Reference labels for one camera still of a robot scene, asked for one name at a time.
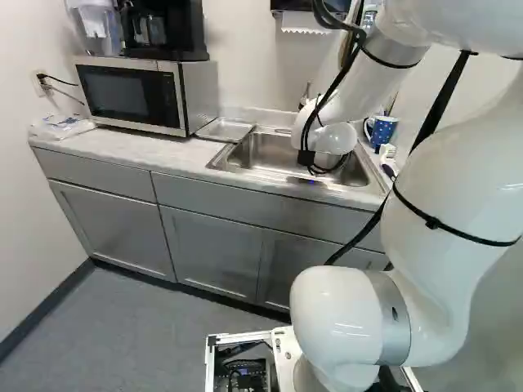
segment microwave window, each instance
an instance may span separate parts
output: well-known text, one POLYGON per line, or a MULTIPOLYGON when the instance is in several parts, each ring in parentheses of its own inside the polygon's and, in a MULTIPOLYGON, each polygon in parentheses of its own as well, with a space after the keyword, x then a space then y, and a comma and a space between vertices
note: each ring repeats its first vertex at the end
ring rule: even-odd
POLYGON ((139 78, 86 73, 93 111, 114 111, 148 116, 145 92, 139 78))

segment floor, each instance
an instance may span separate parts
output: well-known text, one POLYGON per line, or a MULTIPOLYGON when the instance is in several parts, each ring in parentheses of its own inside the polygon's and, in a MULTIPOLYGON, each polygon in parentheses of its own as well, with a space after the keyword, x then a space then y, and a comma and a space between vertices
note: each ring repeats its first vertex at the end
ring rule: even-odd
POLYGON ((280 323, 96 269, 0 367, 2 392, 203 392, 204 338, 280 323))

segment paper towel dispenser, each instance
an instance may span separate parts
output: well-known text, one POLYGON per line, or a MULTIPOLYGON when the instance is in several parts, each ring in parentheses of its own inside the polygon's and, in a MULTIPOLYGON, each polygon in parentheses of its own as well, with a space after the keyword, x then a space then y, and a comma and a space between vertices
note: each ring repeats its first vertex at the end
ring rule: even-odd
MULTIPOLYGON (((324 0, 325 5, 333 14, 346 15, 351 8, 351 0, 324 0)), ((311 0, 270 0, 270 10, 274 13, 283 11, 310 11, 311 0)))

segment microwave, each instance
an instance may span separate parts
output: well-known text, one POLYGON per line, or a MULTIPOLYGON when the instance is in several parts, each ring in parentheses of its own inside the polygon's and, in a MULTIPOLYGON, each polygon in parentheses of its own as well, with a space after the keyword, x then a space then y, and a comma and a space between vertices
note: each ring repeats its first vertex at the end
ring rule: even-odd
POLYGON ((75 56, 74 67, 94 123, 189 137, 218 117, 214 61, 75 56))

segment cup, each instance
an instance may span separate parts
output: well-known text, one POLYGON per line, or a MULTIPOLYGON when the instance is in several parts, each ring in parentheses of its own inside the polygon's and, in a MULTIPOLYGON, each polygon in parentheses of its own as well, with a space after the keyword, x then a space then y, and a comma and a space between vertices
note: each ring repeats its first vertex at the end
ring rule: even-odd
POLYGON ((389 142, 398 126, 398 122, 398 118, 387 116, 376 116, 367 118, 364 121, 363 131, 373 149, 389 142))

